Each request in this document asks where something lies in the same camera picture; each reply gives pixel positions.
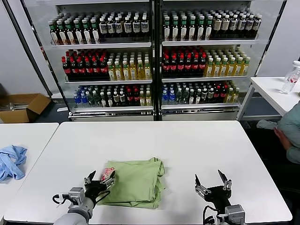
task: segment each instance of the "green cloth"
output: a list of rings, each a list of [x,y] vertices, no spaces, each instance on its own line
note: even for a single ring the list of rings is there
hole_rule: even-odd
[[[155,209],[161,200],[164,186],[161,177],[164,164],[157,158],[147,161],[113,162],[106,168],[115,168],[115,184],[110,194],[98,204]]]

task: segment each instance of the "plastic bottle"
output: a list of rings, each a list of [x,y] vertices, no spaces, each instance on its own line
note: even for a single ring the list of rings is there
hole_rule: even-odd
[[[287,81],[284,83],[281,92],[284,94],[290,94],[300,77],[300,67],[297,67],[294,71],[289,73]]]

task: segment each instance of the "green shirt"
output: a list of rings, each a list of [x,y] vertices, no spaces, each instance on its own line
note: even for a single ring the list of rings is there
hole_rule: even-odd
[[[278,122],[277,128],[289,139],[292,147],[286,152],[286,158],[300,164],[300,101]]]

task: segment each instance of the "bottle label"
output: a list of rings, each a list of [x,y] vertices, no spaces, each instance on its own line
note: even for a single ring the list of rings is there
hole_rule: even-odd
[[[240,75],[240,66],[236,67],[235,76]]]
[[[120,81],[121,80],[121,71],[116,70],[116,75],[117,75],[117,80]]]
[[[131,79],[135,80],[135,70],[134,69],[130,71],[130,74],[131,74]]]
[[[94,30],[93,31],[93,36],[94,36],[94,39],[95,39],[95,43],[96,44],[100,44],[100,39],[99,39],[98,31]]]
[[[207,77],[210,77],[211,70],[212,70],[212,67],[208,67],[208,68],[207,68],[207,72],[206,72],[206,76],[207,76]]]
[[[114,24],[114,28],[116,29],[116,33],[120,34],[123,32],[122,23],[116,22]]]
[[[90,39],[90,33],[87,30],[84,31],[84,36],[85,36],[86,43],[92,44],[92,40]]]
[[[141,22],[141,25],[142,25],[142,32],[143,33],[149,32],[148,22]]]
[[[253,23],[253,27],[252,27],[252,30],[258,30],[259,29],[259,27],[260,27],[260,25],[261,25],[261,21],[255,21],[254,23]]]
[[[214,77],[218,76],[220,67],[215,67]]]
[[[180,41],[185,41],[187,34],[187,28],[181,28]]]
[[[229,20],[228,21],[222,21],[221,30],[228,30],[229,26]]]
[[[67,45],[68,41],[67,41],[67,38],[66,38],[66,35],[65,35],[64,32],[60,32],[60,37],[61,37],[61,40],[62,40],[63,44]]]
[[[211,33],[211,27],[207,27],[205,32],[205,40],[210,39],[210,33]]]
[[[125,77],[125,81],[129,81],[129,73],[128,73],[128,70],[123,70],[123,73],[124,73],[124,77]]]
[[[76,36],[77,36],[78,43],[80,45],[83,45],[84,43],[83,43],[83,37],[81,35],[81,32],[80,31],[76,31]]]
[[[231,97],[232,97],[232,95],[228,95],[227,96],[226,103],[230,103],[231,102]]]
[[[114,74],[113,74],[113,71],[112,71],[112,70],[108,71],[108,74],[109,74],[110,80],[111,80],[111,81],[114,81]]]
[[[60,43],[58,42],[58,38],[57,38],[57,36],[56,36],[56,33],[51,32],[50,35],[51,35],[51,37],[52,37],[52,40],[53,40],[54,44],[55,44],[55,45],[59,45]]]
[[[195,34],[195,27],[191,27],[191,28],[189,29],[189,36],[188,36],[188,40],[189,40],[189,41],[194,40],[194,34]]]
[[[228,75],[229,75],[229,76],[232,76],[232,75],[233,75],[233,67],[229,67]]]
[[[184,65],[177,65],[177,68],[178,68],[179,70],[183,70]]]
[[[199,27],[198,34],[197,34],[197,41],[201,41],[202,35],[203,35],[203,31],[204,31],[204,28],[203,27]]]
[[[113,23],[108,23],[107,24],[107,30],[108,30],[108,33],[114,34],[114,24]]]
[[[148,106],[150,106],[151,105],[151,98],[146,99],[146,103],[147,103]]]
[[[194,97],[189,98],[189,103],[192,104],[194,102]]]
[[[99,27],[100,27],[101,34],[107,34],[107,25],[106,24],[99,24]]]
[[[226,67],[222,67],[220,76],[225,76]]]
[[[253,20],[247,20],[245,30],[251,30],[253,26]]]
[[[145,106],[145,99],[140,98],[141,106]]]
[[[150,76],[150,69],[145,69],[145,76],[146,76],[146,79],[149,80],[151,79],[151,76]]]
[[[178,28],[173,28],[172,41],[177,41]]]
[[[221,24],[222,24],[221,20],[215,20],[215,22],[214,22],[214,30],[220,30],[221,29]]]
[[[229,30],[235,30],[236,29],[236,20],[231,20],[229,23]]]
[[[105,100],[101,100],[101,105],[102,105],[102,107],[106,107],[106,101]]]
[[[113,101],[112,100],[108,100],[108,105],[109,105],[109,107],[112,107],[113,106]]]
[[[70,74],[71,73],[71,69],[64,69],[66,74]]]
[[[196,104],[199,104],[201,97],[196,98]]]
[[[133,32],[134,33],[141,32],[141,24],[139,22],[133,22]]]
[[[165,41],[169,41],[170,28],[165,28]]]
[[[74,39],[73,33],[68,31],[67,36],[69,37],[71,45],[75,45],[75,39]]]

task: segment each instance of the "red bottle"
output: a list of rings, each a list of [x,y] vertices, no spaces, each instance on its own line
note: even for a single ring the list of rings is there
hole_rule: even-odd
[[[66,75],[71,75],[71,67],[67,64],[66,58],[63,56],[61,58],[62,68],[64,69]]]
[[[191,55],[187,55],[186,61],[184,62],[184,72],[186,74],[191,73],[191,68],[192,68],[192,62],[191,62]]]
[[[170,72],[172,74],[175,74],[177,71],[176,71],[176,67],[177,67],[177,60],[176,60],[176,54],[174,54],[172,56],[172,61],[170,63]]]

